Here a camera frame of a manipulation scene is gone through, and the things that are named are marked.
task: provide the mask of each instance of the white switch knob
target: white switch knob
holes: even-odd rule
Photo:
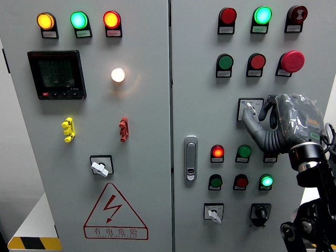
[[[216,212],[213,212],[213,211],[208,211],[209,213],[209,217],[217,224],[221,224],[222,223],[222,220],[218,217],[217,213]]]
[[[107,177],[109,174],[109,171],[105,169],[105,165],[103,164],[97,164],[96,162],[93,162],[91,168],[103,177]]]

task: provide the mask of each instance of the green push button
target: green push button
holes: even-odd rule
[[[233,65],[233,59],[229,55],[224,55],[219,59],[219,67],[226,70],[229,69]]]
[[[252,154],[251,147],[248,145],[242,145],[238,148],[238,155],[245,159],[251,156],[251,154]]]
[[[220,187],[222,185],[223,181],[221,179],[215,178],[214,180],[211,180],[211,186],[212,187]]]

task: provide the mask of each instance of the red indicator light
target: red indicator light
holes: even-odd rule
[[[297,72],[305,64],[305,56],[300,51],[289,51],[285,53],[281,60],[281,67],[286,72]]]
[[[304,6],[293,6],[289,9],[287,17],[295,24],[302,24],[308,16],[308,10]]]
[[[104,14],[103,22],[109,29],[117,28],[120,25],[120,15],[118,12],[109,10]]]
[[[248,180],[246,178],[241,178],[241,179],[238,179],[237,181],[237,186],[240,187],[240,188],[244,188],[248,185]]]
[[[211,154],[215,157],[215,158],[221,158],[224,155],[224,148],[221,145],[215,145],[211,148]]]
[[[265,64],[266,64],[266,58],[260,54],[254,56],[251,60],[251,66],[254,69],[263,68]]]
[[[237,12],[233,8],[224,8],[219,14],[221,21],[226,24],[230,25],[234,21],[236,21],[237,18]]]

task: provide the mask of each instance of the white glowing light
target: white glowing light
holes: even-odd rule
[[[116,68],[112,71],[111,77],[115,82],[122,82],[125,79],[125,71],[121,68]]]

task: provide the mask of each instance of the yellow indicator light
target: yellow indicator light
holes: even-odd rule
[[[125,79],[125,71],[121,68],[116,68],[112,71],[111,77],[115,82],[122,82]]]
[[[50,30],[54,27],[55,20],[52,14],[43,12],[37,16],[37,24],[43,30]]]
[[[117,12],[110,10],[104,14],[103,21],[108,28],[113,29],[119,26],[120,16]]]

